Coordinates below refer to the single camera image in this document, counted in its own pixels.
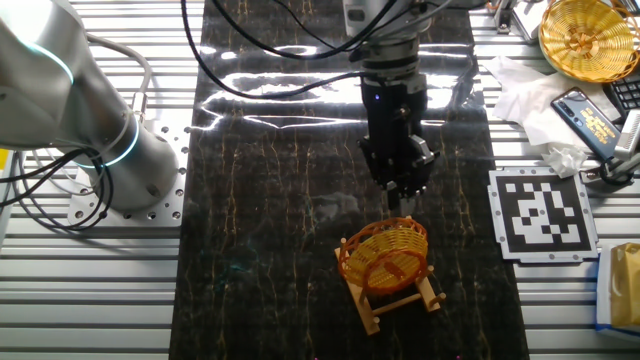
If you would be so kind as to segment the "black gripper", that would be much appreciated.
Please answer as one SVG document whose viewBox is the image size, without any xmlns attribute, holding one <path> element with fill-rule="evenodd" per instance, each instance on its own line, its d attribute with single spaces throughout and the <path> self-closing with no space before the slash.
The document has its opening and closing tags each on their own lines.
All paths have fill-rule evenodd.
<svg viewBox="0 0 640 360">
<path fill-rule="evenodd" d="M 426 77 L 422 74 L 392 82 L 362 82 L 368 135 L 357 141 L 374 182 L 385 192 L 390 210 L 400 206 L 409 216 L 416 198 L 426 191 L 439 156 L 422 134 L 426 109 Z"/>
</svg>

